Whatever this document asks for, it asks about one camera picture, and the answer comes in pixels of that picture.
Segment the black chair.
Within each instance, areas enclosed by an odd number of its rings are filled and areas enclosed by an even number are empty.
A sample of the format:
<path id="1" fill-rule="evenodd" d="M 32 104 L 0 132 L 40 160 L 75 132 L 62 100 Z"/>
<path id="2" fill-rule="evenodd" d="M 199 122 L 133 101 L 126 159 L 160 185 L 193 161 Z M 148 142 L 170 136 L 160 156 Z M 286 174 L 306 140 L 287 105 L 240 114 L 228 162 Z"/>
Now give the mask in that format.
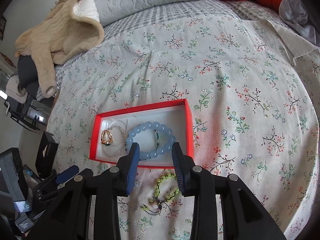
<path id="1" fill-rule="evenodd" d="M 5 88 L 10 117 L 23 128 L 38 130 L 46 126 L 55 98 L 43 98 L 35 64 L 30 56 L 20 56 L 17 72 L 9 79 Z"/>

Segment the floral bed sheet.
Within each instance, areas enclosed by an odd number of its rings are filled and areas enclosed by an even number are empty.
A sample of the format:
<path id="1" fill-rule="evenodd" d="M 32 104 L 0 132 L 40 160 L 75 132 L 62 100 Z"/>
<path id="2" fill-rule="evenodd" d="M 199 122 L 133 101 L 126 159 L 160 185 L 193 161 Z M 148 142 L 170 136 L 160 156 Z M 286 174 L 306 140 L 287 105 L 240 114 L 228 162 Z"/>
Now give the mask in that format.
<path id="1" fill-rule="evenodd" d="M 53 166 L 101 174 L 133 125 L 113 121 L 113 146 L 89 158 L 97 114 L 187 100 L 194 161 L 237 174 L 287 239 L 318 203 L 319 47 L 268 21 L 195 16 L 117 33 L 65 65 L 48 131 Z"/>

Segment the red Ace box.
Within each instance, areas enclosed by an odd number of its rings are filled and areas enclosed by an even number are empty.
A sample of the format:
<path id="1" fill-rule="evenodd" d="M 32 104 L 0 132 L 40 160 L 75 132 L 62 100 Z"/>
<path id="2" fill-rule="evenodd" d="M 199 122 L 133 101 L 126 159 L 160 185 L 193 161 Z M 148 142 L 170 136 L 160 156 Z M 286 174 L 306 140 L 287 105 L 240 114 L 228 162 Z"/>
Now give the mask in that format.
<path id="1" fill-rule="evenodd" d="M 109 164 L 139 144 L 140 167 L 171 168 L 171 147 L 178 142 L 193 157 L 193 122 L 185 99 L 152 103 L 96 115 L 89 158 Z"/>

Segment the beige fleece jacket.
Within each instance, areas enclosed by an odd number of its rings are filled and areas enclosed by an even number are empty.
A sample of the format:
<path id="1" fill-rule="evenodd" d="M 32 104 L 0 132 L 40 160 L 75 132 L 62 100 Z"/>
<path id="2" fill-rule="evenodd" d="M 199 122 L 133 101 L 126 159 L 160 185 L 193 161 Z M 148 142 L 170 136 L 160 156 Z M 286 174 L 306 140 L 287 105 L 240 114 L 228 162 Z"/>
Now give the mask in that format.
<path id="1" fill-rule="evenodd" d="M 45 98 L 56 93 L 54 66 L 90 50 L 104 39 L 99 17 L 89 16 L 89 4 L 94 4 L 94 0 L 59 0 L 43 22 L 22 33 L 15 42 L 20 55 L 33 59 Z"/>

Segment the clear plastic bag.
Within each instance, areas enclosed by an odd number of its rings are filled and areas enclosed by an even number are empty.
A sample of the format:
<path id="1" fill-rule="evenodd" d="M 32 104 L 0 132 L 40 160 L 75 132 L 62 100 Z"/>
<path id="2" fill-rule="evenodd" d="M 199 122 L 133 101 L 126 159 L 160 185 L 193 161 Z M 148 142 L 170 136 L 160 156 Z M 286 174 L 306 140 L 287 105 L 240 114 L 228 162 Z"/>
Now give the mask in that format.
<path id="1" fill-rule="evenodd" d="M 282 0 L 279 16 L 300 36 L 319 47 L 319 31 L 311 22 L 309 13 L 301 0 Z"/>

